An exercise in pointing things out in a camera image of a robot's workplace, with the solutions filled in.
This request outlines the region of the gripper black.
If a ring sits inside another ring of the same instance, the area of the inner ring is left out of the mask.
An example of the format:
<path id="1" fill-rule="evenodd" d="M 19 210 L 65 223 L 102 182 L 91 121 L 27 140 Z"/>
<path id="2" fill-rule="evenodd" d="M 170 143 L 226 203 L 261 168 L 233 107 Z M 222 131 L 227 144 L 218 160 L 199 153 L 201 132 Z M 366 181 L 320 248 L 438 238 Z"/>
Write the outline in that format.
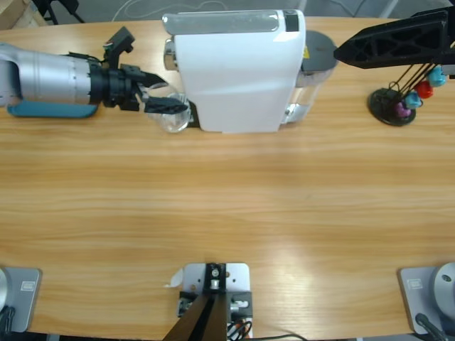
<path id="1" fill-rule="evenodd" d="M 153 86 L 165 87 L 167 81 L 133 65 L 121 64 L 120 69 L 115 69 L 104 68 L 98 63 L 90 64 L 90 104 L 137 112 L 140 88 Z M 186 104 L 171 97 L 150 97 L 144 103 L 144 111 L 152 114 L 177 114 L 187 109 Z"/>
<path id="2" fill-rule="evenodd" d="M 454 76 L 454 6 L 420 11 L 410 18 L 364 28 L 341 44 L 333 56 L 362 69 L 437 63 Z"/>

